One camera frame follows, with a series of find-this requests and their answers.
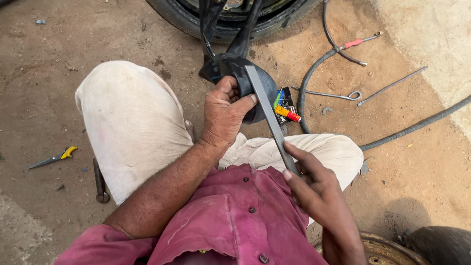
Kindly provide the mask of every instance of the tire sidewall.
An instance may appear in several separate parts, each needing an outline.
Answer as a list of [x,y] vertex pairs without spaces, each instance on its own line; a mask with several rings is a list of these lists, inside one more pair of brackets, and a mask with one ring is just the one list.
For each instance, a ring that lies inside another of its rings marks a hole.
[[[179,6],[179,3],[172,0],[146,1],[162,18],[164,18],[170,24],[187,33],[188,35],[199,38],[199,19],[183,14],[183,8]],[[291,26],[294,22],[312,10],[312,8],[320,3],[320,1],[321,0],[305,0],[303,2],[298,2],[297,6],[292,10],[289,10],[289,12],[287,12],[288,10],[285,10],[275,18],[272,18],[264,23],[257,24],[252,32],[251,41],[261,40],[279,31],[282,31],[286,27]],[[237,31],[234,29],[217,27],[213,33],[211,41],[229,44],[236,34]]]

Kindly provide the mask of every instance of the glue tube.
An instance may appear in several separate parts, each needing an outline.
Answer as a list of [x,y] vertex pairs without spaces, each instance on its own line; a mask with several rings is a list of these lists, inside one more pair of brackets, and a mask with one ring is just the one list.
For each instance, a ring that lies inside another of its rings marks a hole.
[[301,120],[301,116],[294,114],[293,112],[285,109],[284,107],[277,105],[275,108],[275,113],[279,114],[283,117],[287,117],[290,120],[293,120],[295,122],[299,122]]

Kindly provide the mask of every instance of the bare foot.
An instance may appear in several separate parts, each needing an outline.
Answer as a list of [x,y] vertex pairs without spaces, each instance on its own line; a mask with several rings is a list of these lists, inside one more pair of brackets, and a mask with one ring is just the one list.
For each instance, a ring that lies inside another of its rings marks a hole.
[[191,141],[195,143],[195,129],[193,127],[193,123],[191,123],[190,121],[185,121],[185,129],[190,135]]

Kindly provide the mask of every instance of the tire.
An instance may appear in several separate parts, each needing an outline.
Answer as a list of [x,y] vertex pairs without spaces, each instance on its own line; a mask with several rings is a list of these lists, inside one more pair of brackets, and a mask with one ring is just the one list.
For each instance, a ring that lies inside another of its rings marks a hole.
[[[149,5],[167,22],[179,30],[199,38],[199,15],[194,10],[183,6],[179,1],[185,0],[146,0]],[[251,41],[267,38],[305,16],[321,0],[287,0],[282,8],[261,16],[255,26]],[[243,21],[219,21],[211,41],[231,43],[242,26]]]
[[430,265],[471,264],[471,232],[448,226],[425,226],[406,238],[406,247]]

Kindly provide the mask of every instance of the yellow handle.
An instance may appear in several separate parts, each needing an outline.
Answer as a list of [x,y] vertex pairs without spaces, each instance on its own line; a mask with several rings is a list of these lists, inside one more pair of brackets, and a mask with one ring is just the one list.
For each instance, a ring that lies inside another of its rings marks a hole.
[[72,151],[77,150],[77,149],[78,148],[76,148],[75,146],[71,146],[71,147],[67,148],[67,150],[62,154],[60,159],[64,159],[64,158],[67,158],[67,157],[72,157]]

